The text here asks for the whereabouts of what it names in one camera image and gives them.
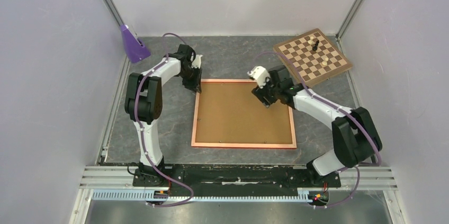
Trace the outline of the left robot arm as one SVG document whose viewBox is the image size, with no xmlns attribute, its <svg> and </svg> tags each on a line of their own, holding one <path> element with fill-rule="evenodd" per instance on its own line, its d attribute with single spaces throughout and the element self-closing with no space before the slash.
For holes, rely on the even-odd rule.
<svg viewBox="0 0 449 224">
<path fill-rule="evenodd" d="M 129 75 L 124 109 L 136 127 L 140 145 L 140 161 L 132 173 L 134 186 L 162 186 L 168 179 L 158 138 L 163 85 L 180 77 L 186 89 L 200 93 L 201 75 L 201 56 L 186 44 L 180 44 L 177 52 L 168 54 L 153 68 Z"/>
</svg>

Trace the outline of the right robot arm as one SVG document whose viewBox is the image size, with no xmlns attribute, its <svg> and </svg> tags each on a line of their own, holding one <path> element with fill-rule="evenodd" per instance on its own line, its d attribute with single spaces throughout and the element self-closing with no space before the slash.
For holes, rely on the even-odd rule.
<svg viewBox="0 0 449 224">
<path fill-rule="evenodd" d="M 331 130 L 333 148 L 306 164 L 309 184 L 319 186 L 329 175 L 353 168 L 372 156 L 380 164 L 382 142 L 367 109 L 338 105 L 315 93 L 304 82 L 295 84 L 285 66 L 271 69 L 255 66 L 247 75 L 256 83 L 252 94 L 265 107 L 280 101 Z"/>
</svg>

